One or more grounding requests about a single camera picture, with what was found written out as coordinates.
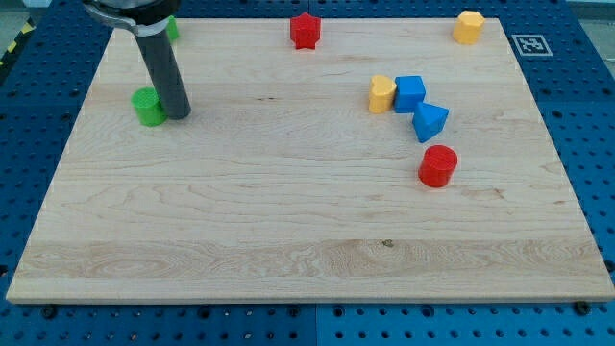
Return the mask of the green block behind arm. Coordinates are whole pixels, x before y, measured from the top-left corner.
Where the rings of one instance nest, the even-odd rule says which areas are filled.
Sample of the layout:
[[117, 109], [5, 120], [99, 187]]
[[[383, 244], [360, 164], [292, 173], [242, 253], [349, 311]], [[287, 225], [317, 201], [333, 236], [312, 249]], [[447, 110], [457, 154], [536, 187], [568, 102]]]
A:
[[174, 15], [170, 15], [168, 17], [166, 33], [170, 41], [174, 41], [180, 36], [177, 21]]

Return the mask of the black robot arm flange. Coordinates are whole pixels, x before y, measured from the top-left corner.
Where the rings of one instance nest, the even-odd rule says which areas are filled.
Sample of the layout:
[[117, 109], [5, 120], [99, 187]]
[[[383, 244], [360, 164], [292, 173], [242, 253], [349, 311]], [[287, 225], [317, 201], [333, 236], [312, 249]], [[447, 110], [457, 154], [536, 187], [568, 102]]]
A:
[[102, 24], [149, 37], [166, 29], [181, 0], [83, 0], [82, 4], [89, 16]]

